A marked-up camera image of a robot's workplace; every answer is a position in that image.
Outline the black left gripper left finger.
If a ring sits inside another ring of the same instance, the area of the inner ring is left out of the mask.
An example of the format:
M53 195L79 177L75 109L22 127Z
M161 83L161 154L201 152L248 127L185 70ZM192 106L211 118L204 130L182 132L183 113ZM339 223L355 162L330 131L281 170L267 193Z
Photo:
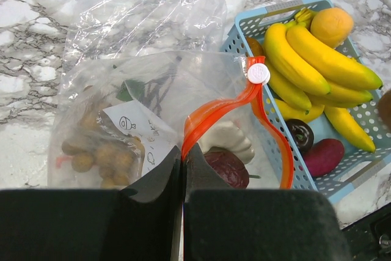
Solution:
M177 260L177 147L124 189L1 191L2 260Z

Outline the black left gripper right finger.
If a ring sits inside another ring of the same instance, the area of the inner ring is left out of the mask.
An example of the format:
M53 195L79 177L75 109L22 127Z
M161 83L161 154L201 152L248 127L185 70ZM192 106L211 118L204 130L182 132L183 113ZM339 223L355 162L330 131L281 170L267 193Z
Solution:
M185 260L350 260L331 203L300 189L234 189L194 146L183 162Z

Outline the red apple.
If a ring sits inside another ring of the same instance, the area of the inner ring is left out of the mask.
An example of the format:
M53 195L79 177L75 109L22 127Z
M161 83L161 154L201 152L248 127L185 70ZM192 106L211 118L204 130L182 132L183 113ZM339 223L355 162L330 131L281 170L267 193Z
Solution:
M247 188L251 178L260 179L259 175L250 175L244 163L227 150L204 154L206 162L232 188Z

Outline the brown longan bunch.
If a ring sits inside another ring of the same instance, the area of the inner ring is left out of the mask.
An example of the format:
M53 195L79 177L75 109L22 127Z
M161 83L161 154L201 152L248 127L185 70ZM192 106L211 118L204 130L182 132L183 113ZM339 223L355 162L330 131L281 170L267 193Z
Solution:
M102 188L125 187L141 177L145 147L137 136L116 129L102 110L86 111L61 150L75 172L97 168Z

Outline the white mushroom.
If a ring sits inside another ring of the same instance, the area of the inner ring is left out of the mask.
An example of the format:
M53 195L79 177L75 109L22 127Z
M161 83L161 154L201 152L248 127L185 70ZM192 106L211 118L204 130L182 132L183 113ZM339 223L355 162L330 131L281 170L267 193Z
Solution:
M252 142L232 121L215 123L197 143L203 154L224 149L232 152L244 164L250 163L255 156Z

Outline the dark purple mangosteen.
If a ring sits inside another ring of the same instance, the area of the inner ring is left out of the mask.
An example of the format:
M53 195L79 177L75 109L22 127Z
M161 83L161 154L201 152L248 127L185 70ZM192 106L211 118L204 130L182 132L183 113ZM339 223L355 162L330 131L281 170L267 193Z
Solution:
M301 154L309 151L314 142L312 129L299 119L290 119L285 121L288 130Z

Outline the clear zip top bag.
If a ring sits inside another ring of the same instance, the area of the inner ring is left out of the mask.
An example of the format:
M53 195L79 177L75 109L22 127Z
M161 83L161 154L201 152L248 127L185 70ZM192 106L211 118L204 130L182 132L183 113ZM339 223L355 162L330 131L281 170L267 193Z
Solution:
M225 14L225 0L78 0L62 61L48 186L102 188L97 168L75 172L61 150L86 111L102 110L144 145L140 178L174 147L183 163L215 123L232 121L255 151L245 167L260 179L247 188L291 188L290 145L267 117L271 71L264 57L220 52Z

